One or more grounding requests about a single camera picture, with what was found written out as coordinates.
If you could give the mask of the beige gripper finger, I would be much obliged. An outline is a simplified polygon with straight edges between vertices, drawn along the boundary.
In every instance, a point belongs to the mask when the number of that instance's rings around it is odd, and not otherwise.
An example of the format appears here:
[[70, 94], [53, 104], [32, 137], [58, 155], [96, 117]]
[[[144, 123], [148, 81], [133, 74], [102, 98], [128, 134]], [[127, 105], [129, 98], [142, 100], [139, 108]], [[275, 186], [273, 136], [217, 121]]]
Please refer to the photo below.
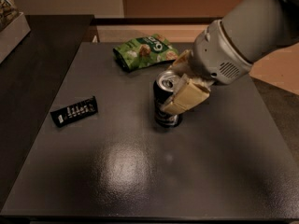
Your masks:
[[183, 76], [184, 74], [190, 75], [192, 73], [189, 64], [190, 55], [191, 51], [189, 49], [184, 50], [168, 67], [168, 70], [175, 72], [179, 76]]
[[210, 95], [211, 84], [200, 77], [191, 78], [184, 74], [175, 86], [166, 111], [182, 114], [203, 103]]

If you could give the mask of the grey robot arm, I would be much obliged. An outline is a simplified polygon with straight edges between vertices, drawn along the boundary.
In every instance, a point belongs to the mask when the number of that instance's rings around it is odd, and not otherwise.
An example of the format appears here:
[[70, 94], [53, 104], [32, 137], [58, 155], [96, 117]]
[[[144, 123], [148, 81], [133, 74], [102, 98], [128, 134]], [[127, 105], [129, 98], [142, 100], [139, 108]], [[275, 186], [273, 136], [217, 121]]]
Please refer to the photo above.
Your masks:
[[182, 114], [203, 103], [212, 85], [228, 85], [267, 54], [296, 44], [298, 17], [299, 0], [243, 0], [170, 65], [178, 83], [161, 110]]

